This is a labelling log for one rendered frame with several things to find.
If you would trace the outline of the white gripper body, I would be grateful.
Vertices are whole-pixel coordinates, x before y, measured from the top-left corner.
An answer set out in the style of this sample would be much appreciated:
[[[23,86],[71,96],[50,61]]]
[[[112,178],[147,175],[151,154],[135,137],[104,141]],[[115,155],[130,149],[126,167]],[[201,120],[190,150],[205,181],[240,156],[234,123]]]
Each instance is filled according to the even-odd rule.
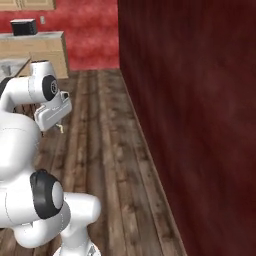
[[[40,130],[45,132],[56,125],[62,118],[69,114],[72,110],[70,98],[63,99],[56,96],[51,101],[42,103],[35,113],[35,122]]]

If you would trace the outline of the tan base cabinet run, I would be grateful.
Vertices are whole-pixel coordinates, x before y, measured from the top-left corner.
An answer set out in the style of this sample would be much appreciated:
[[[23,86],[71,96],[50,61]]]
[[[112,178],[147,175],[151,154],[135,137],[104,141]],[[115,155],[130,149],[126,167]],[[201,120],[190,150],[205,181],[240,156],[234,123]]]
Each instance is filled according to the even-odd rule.
[[[59,79],[69,75],[66,41],[63,31],[38,32],[31,36],[0,33],[0,58],[49,60]]]

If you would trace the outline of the wooden island with grey top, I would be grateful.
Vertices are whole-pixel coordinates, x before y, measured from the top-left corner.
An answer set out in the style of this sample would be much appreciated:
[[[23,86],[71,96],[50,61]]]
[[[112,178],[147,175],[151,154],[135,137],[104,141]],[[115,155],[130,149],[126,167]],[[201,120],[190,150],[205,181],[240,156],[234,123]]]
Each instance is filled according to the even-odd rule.
[[[18,76],[29,62],[29,58],[0,59],[0,80]]]

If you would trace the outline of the tan wall cabinet run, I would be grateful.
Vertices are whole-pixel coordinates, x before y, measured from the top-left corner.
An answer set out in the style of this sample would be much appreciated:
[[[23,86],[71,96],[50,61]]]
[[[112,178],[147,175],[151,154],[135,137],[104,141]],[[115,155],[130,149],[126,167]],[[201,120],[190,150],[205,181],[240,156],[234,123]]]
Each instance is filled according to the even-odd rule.
[[[0,11],[54,10],[56,0],[0,0]]]

